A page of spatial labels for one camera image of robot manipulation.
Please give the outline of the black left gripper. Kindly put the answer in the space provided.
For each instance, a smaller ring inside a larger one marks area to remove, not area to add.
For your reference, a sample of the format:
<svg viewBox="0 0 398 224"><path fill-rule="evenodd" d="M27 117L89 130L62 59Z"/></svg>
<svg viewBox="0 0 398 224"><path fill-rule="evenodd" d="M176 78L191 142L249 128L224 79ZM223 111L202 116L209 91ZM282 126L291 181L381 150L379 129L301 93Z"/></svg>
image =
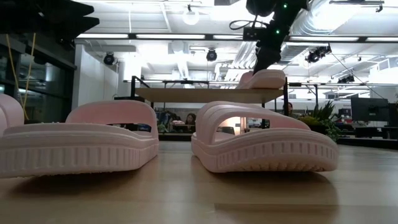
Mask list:
<svg viewBox="0 0 398 224"><path fill-rule="evenodd" d="M72 40L97 26L96 17L79 17L60 23L57 28L51 19L59 16L87 16L93 6L71 0L1 0L1 34L40 33L49 37Z"/></svg>

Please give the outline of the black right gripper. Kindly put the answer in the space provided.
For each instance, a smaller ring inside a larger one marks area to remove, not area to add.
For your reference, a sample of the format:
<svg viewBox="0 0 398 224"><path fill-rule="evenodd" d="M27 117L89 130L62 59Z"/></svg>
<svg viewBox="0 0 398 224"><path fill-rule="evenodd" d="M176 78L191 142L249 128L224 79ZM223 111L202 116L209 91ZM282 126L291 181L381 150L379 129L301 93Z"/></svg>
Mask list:
<svg viewBox="0 0 398 224"><path fill-rule="evenodd" d="M289 35L294 20L295 14L291 12L275 12L270 23L258 30L254 73L280 61L280 46Z"/></svg>

